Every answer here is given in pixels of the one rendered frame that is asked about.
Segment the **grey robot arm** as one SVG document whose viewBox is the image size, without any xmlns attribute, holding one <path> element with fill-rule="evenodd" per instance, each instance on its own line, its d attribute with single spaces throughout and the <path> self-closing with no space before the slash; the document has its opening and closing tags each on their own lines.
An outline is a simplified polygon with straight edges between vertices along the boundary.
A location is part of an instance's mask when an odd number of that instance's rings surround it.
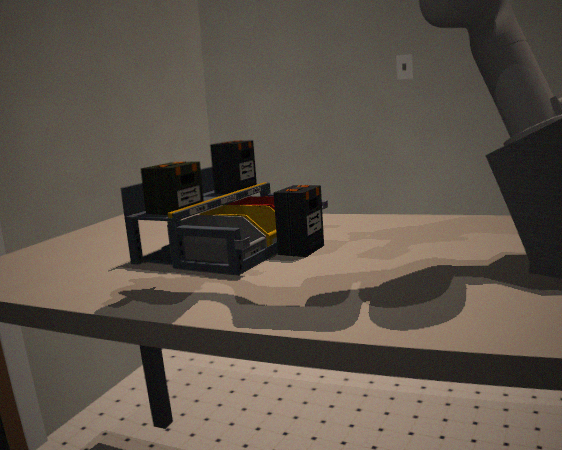
<svg viewBox="0 0 562 450">
<path fill-rule="evenodd" d="M 515 135 L 504 146 L 562 118 L 562 98 L 553 96 L 510 0 L 419 0 L 419 5 L 431 25 L 468 30 L 473 58 L 509 136 Z"/>
</svg>

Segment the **red open bin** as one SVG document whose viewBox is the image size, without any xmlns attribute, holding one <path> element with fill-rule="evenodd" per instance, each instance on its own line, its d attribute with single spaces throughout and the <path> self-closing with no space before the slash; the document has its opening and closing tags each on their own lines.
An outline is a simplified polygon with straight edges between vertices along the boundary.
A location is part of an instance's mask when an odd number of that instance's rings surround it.
<svg viewBox="0 0 562 450">
<path fill-rule="evenodd" d="M 238 201 L 229 203 L 228 205 L 270 206 L 273 210 L 275 210 L 274 197 L 249 196 L 240 199 Z"/>
</svg>

